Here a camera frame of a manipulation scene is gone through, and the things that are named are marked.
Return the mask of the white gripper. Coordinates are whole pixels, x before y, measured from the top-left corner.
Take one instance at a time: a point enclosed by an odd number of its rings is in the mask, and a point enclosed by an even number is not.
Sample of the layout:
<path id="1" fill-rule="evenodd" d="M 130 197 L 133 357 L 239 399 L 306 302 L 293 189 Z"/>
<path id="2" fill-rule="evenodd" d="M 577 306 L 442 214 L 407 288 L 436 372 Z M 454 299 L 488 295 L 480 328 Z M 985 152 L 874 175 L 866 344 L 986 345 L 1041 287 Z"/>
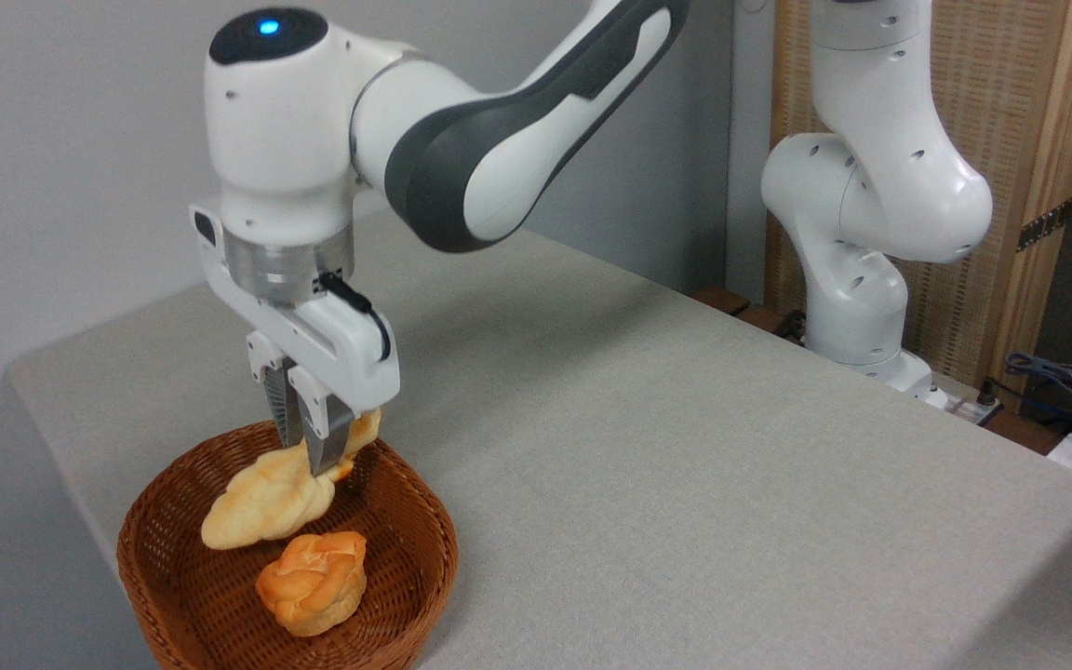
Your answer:
<path id="1" fill-rule="evenodd" d="M 382 354 L 384 346 L 394 346 L 390 323 L 360 313 L 331 292 L 273 306 L 240 288 L 222 263 L 220 218 L 208 204 L 194 204 L 190 211 L 208 284 L 256 329 L 247 334 L 249 364 L 282 446 L 289 449 L 306 437 L 311 474 L 321 476 L 343 457 L 356 414 L 381 407 L 399 392 L 398 355 Z"/>

